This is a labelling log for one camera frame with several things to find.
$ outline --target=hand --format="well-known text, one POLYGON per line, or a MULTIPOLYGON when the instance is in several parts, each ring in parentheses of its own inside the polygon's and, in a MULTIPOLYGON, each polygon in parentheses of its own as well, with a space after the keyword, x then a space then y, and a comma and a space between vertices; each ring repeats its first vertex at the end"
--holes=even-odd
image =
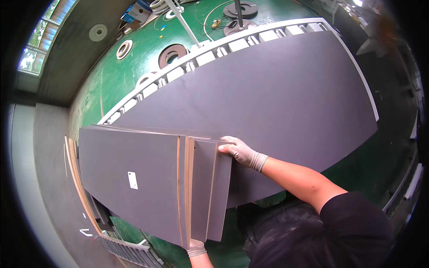
POLYGON ((219 146, 221 153, 231 154, 240 164, 261 172, 267 155, 255 152, 239 138, 224 136, 221 140, 234 143, 219 146))
POLYGON ((189 258, 207 253, 204 248, 204 242, 195 239, 189 241, 189 248, 186 251, 188 252, 189 258))

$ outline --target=gray panel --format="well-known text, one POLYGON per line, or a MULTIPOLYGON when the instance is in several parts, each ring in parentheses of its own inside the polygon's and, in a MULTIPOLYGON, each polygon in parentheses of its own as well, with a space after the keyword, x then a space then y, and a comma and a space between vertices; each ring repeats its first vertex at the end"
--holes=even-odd
MULTIPOLYGON (((218 142, 216 146, 226 144, 218 142)), ((211 194, 210 216, 208 218, 207 239, 220 241, 224 229, 225 210, 227 209, 230 188, 232 157, 216 151, 213 189, 211 194)))
POLYGON ((181 245, 177 202, 177 136, 81 128, 84 188, 129 223, 181 245), (132 189, 128 172, 135 172, 132 189))
POLYGON ((208 210, 216 150, 216 143, 195 141, 192 174, 191 238, 203 242, 207 239, 208 210))
MULTIPOLYGON (((330 31, 272 40, 209 62, 139 102, 114 125, 220 130, 319 172, 377 130, 363 82, 330 31)), ((282 190, 234 162, 228 207, 282 190)))

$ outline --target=white label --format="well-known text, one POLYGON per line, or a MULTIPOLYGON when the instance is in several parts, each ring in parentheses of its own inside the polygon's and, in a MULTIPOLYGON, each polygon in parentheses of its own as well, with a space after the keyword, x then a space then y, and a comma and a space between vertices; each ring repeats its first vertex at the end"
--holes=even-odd
POLYGON ((135 172, 128 172, 128 180, 130 181, 130 187, 132 189, 138 190, 137 187, 137 179, 136 179, 136 173, 135 172))

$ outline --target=white roller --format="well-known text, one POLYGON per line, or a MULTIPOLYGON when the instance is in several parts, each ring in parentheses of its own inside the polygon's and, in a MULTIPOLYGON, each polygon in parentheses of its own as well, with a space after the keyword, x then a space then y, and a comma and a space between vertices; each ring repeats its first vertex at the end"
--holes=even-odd
POLYGON ((152 78, 153 76, 154 76, 154 74, 151 72, 147 72, 147 73, 143 74, 142 76, 140 76, 140 78, 137 80, 136 88, 142 86, 144 81, 152 78))

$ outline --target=white cable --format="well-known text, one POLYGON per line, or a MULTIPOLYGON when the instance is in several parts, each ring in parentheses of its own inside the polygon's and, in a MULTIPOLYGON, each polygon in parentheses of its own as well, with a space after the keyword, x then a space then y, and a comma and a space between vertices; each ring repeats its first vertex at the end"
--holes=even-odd
POLYGON ((230 0, 230 1, 227 1, 227 2, 225 2, 225 3, 222 3, 222 4, 218 5, 217 7, 215 7, 214 9, 212 9, 212 10, 210 11, 210 13, 207 15, 207 17, 205 18, 204 23, 202 24, 202 27, 203 27, 203 29, 204 29, 204 33, 205 33, 205 35, 207 35, 207 37, 208 37, 211 41, 213 41, 213 42, 214 42, 214 40, 213 40, 210 36, 208 36, 207 31, 205 30, 205 23, 207 22, 208 17, 210 16, 210 14, 211 14, 215 9, 217 9, 217 8, 218 8, 218 7, 220 7, 221 5, 224 5, 224 4, 226 4, 226 3, 233 2, 233 1, 234 1, 234 0, 230 0))

